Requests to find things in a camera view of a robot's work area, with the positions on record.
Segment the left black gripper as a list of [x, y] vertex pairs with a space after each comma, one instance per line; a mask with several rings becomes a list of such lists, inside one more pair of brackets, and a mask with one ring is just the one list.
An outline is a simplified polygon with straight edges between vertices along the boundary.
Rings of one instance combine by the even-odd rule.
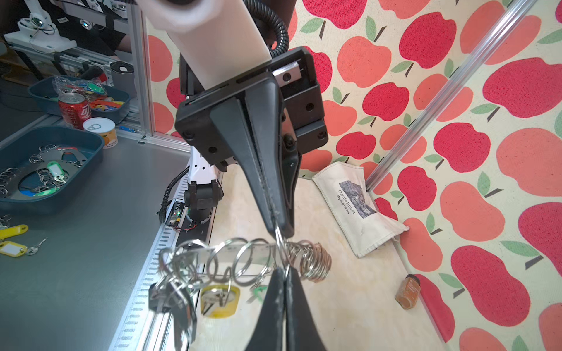
[[294, 236], [299, 154], [328, 141], [310, 51], [293, 49], [188, 98], [178, 108], [174, 127], [219, 171], [237, 162], [266, 230]]

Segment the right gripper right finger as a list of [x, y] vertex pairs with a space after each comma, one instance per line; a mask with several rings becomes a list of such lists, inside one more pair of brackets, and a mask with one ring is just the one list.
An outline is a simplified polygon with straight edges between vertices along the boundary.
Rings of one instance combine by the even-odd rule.
[[316, 328], [301, 279], [289, 267], [285, 278], [286, 349], [291, 351], [326, 351]]

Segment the metal key organizer plate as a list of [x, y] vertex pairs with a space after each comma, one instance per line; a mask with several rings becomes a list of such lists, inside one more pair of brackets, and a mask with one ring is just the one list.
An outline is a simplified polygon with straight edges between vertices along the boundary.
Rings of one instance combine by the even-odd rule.
[[276, 268], [288, 266], [296, 269], [302, 280], [322, 282], [331, 270], [332, 256], [319, 243], [277, 244], [263, 238], [230, 238], [214, 246], [195, 239], [163, 249], [158, 256], [159, 273], [165, 282], [193, 289], [228, 283], [249, 287]]

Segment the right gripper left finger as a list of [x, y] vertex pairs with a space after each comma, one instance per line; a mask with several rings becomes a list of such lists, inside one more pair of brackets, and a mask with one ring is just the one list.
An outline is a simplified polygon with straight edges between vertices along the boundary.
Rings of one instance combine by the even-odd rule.
[[246, 351], [281, 351], [285, 315], [284, 270], [274, 270], [263, 301], [258, 321]]

